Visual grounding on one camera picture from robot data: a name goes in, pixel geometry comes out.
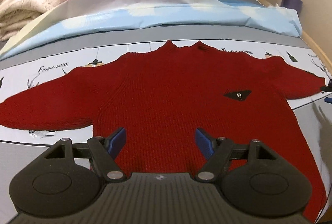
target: ribbed knit fabric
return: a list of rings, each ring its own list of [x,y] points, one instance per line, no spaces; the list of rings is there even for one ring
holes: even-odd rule
[[[319,92],[324,79],[287,65],[281,57],[256,59],[201,42],[127,53],[96,68],[78,67],[0,104],[10,128],[66,130],[93,124],[94,136],[127,130],[116,159],[130,172],[197,172],[205,163],[194,132],[248,144],[260,139],[310,180],[305,216],[314,221],[326,200],[318,168],[287,99]],[[244,101],[224,96],[250,90]]]

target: bed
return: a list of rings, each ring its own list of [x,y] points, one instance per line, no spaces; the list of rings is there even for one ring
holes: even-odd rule
[[[215,1],[231,7],[240,7],[247,14],[251,7],[264,8],[257,0]],[[206,6],[201,2],[195,7],[200,9]],[[39,22],[39,25],[35,27],[37,33],[35,32],[30,37],[29,32],[33,30],[29,29],[28,33],[22,36],[21,43],[25,43],[25,47],[16,44],[13,49],[0,56],[0,78],[3,77],[0,86],[0,102],[16,93],[66,75],[75,67],[96,67],[107,64],[127,52],[154,51],[163,46],[168,39],[178,47],[191,46],[201,40],[206,45],[219,50],[244,51],[260,59],[278,55],[287,64],[323,77],[326,82],[331,77],[318,56],[299,37],[301,29],[294,16],[289,16],[289,14],[287,17],[292,21],[291,29],[290,27],[278,27],[279,24],[278,26],[271,24],[265,28],[259,22],[260,18],[255,17],[255,14],[252,15],[252,13],[249,14],[253,17],[253,23],[246,21],[241,24],[233,20],[230,22],[229,19],[208,23],[204,20],[192,22],[187,19],[177,22],[155,20],[150,24],[142,25],[141,21],[144,19],[145,13],[143,15],[137,12],[137,9],[132,11],[136,13],[135,17],[139,18],[137,20],[138,28],[125,28],[122,24],[122,27],[96,30],[95,25],[98,20],[94,19],[94,22],[90,23],[94,30],[86,28],[85,31],[78,32],[78,28],[84,27],[87,23],[76,19],[77,25],[73,26],[68,22],[75,19],[72,16],[67,17],[68,31],[59,32],[57,24],[64,24],[61,17],[56,23],[50,22],[49,26],[43,24],[42,29],[46,26],[46,30],[38,29],[38,26],[42,24]],[[84,21],[88,20],[89,15],[96,14],[100,14],[100,9],[83,13]],[[210,11],[206,19],[208,17],[215,19],[212,14],[213,12]],[[332,105],[324,103],[324,98],[330,94],[321,92],[307,98],[288,100],[316,161],[325,186],[326,196],[329,196],[332,180],[332,161],[330,160],[332,139],[329,135],[332,129]],[[46,150],[49,145],[64,137],[72,139],[73,143],[86,142],[92,137],[92,126],[66,131],[17,130],[0,126],[0,169],[3,171],[0,184],[0,204],[2,205],[0,223],[8,222],[16,214],[8,194],[8,186],[13,176]],[[76,161],[80,165],[89,167],[87,160]],[[318,202],[321,203],[322,212],[325,211],[328,207],[326,199]]]

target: bed sheet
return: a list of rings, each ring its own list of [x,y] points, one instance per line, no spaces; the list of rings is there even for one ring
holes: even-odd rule
[[[183,47],[193,45],[196,40],[174,40],[173,42],[178,47]],[[242,51],[261,59],[278,55],[287,64],[324,77],[326,82],[331,77],[318,57],[308,48],[230,39],[205,39],[203,42],[219,50],[229,52]],[[40,58],[0,70],[0,79],[3,77],[0,83],[0,102],[23,90],[66,75],[66,73],[75,67],[95,67],[112,62],[127,52],[146,53],[154,51],[164,44],[165,41],[84,48],[78,51]],[[331,185],[332,172],[330,170],[332,171],[332,163],[327,163],[327,158],[324,158],[324,154],[326,155],[326,153],[322,153],[322,147],[325,146],[326,148],[326,143],[322,144],[322,138],[325,137],[324,139],[326,139],[327,136],[327,134],[322,134],[322,126],[325,125],[325,131],[331,130],[331,127],[328,129],[328,122],[332,121],[332,105],[326,106],[323,102],[323,98],[328,95],[330,94],[319,93],[308,98],[288,100],[290,107],[297,116],[308,146],[313,153],[327,193]],[[24,131],[0,126],[0,141],[10,143],[50,145],[64,137],[71,138],[73,143],[86,142],[87,139],[92,137],[92,126],[67,131]]]
[[[193,45],[195,42],[196,40],[173,40],[173,43],[178,47]],[[326,83],[328,83],[331,77],[323,63],[311,49],[230,39],[205,39],[204,43],[219,50],[230,52],[244,51],[253,57],[262,59],[278,55],[287,64],[324,77]],[[84,48],[78,51],[40,58],[32,62],[0,70],[0,79],[3,77],[0,86],[0,102],[38,84],[66,75],[66,73],[75,67],[103,65],[118,59],[127,52],[146,53],[156,50],[163,44],[165,44],[164,41]],[[303,99],[288,100],[288,103],[292,109],[296,109],[324,98],[327,95],[329,94],[318,93]],[[53,144],[63,137],[69,137],[75,143],[85,142],[92,137],[92,127],[66,131],[23,131],[0,126],[0,140],[3,141],[28,144]]]
[[[58,39],[161,24],[228,24],[294,37],[302,34],[295,10],[238,0],[68,0],[11,38],[1,49],[0,60]]]

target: gray stripe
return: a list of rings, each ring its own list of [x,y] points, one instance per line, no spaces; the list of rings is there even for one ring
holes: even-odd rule
[[[300,38],[284,36],[249,27],[199,24],[157,26],[146,29],[94,33],[58,40],[54,43],[0,61],[0,70],[37,60],[42,57],[80,50],[83,48],[140,42],[157,42],[166,41],[168,39],[232,39],[308,48]]]

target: round black pad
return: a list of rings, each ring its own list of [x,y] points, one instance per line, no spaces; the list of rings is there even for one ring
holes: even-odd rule
[[[250,186],[265,195],[281,194],[288,188],[288,182],[279,174],[265,173],[251,177]]]
[[[283,217],[305,208],[311,196],[311,185],[291,165],[247,164],[223,178],[221,191],[234,207],[244,213]]]
[[[58,194],[71,185],[68,175],[62,173],[47,173],[38,176],[34,182],[34,189],[41,194]]]
[[[18,210],[52,218],[73,214],[92,203],[101,188],[92,171],[61,159],[47,162],[27,166],[11,181],[9,194]]]

